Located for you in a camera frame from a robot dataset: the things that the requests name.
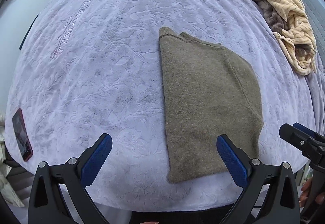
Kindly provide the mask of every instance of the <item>human hand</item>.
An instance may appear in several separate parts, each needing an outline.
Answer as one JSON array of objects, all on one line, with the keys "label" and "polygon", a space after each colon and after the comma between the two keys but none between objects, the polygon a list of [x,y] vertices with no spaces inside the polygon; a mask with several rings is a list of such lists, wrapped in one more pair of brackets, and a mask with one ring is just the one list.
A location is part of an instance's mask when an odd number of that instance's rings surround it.
[{"label": "human hand", "polygon": [[[310,192],[310,188],[311,188],[311,182],[313,181],[313,178],[309,178],[306,183],[303,184],[302,188],[301,188],[301,195],[299,197],[299,206],[300,207],[304,207],[305,204],[306,204],[306,201],[307,201],[307,198],[308,198],[308,195],[309,195],[309,192]],[[316,203],[321,205],[323,204],[325,200],[325,192],[324,193],[321,193],[319,194],[317,197],[316,197]]]}]

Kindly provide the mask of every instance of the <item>gray headboard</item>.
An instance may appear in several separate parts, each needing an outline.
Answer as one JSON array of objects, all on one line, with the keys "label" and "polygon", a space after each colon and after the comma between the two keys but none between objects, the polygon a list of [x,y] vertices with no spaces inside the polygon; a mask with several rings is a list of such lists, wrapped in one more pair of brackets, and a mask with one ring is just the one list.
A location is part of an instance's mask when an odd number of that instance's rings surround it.
[{"label": "gray headboard", "polygon": [[325,9],[318,0],[302,0],[316,38],[317,51],[325,66]]}]

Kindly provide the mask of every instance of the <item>bed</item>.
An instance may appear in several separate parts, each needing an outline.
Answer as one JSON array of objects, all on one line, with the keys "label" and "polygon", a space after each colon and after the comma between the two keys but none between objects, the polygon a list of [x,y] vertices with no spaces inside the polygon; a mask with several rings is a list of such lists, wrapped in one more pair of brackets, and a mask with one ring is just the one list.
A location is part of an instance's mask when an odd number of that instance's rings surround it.
[{"label": "bed", "polygon": [[[139,212],[196,211],[234,202],[241,188],[229,173],[171,184],[158,31],[225,47],[247,60],[259,82],[264,126],[259,159],[306,159],[278,136],[299,122],[324,134],[324,68],[297,75],[251,0],[51,0],[22,47],[10,89],[5,142],[35,173],[40,161],[78,157],[102,133],[113,149],[87,191],[94,202]],[[34,155],[20,156],[11,118],[22,108]]]}]

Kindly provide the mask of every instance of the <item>silver bolt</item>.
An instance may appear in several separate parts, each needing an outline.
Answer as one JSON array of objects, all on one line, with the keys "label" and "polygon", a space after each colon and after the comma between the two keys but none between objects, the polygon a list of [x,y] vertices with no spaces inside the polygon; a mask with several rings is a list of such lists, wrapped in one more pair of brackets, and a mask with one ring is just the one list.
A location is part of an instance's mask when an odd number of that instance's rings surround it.
[{"label": "silver bolt", "polygon": [[283,167],[286,168],[286,169],[289,169],[290,168],[290,164],[288,162],[284,162],[283,163]]},{"label": "silver bolt", "polygon": [[260,165],[260,160],[259,159],[253,159],[252,161],[251,161],[251,163],[252,164],[254,164],[254,165]]},{"label": "silver bolt", "polygon": [[76,162],[77,162],[77,159],[76,158],[71,158],[68,161],[69,164],[75,164]]},{"label": "silver bolt", "polygon": [[40,163],[38,164],[38,166],[41,167],[41,168],[43,168],[45,165],[46,165],[45,162],[40,162]]}]

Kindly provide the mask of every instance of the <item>smartphone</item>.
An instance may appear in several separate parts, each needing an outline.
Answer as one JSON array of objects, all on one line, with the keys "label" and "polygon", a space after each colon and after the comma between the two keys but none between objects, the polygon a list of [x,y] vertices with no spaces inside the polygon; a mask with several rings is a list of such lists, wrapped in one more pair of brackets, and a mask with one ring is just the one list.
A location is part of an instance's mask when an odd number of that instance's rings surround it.
[{"label": "smartphone", "polygon": [[18,109],[16,114],[12,117],[12,124],[14,126],[14,132],[19,151],[22,155],[23,160],[27,162],[33,155],[33,150],[27,136],[25,122],[22,116],[22,109]]}]

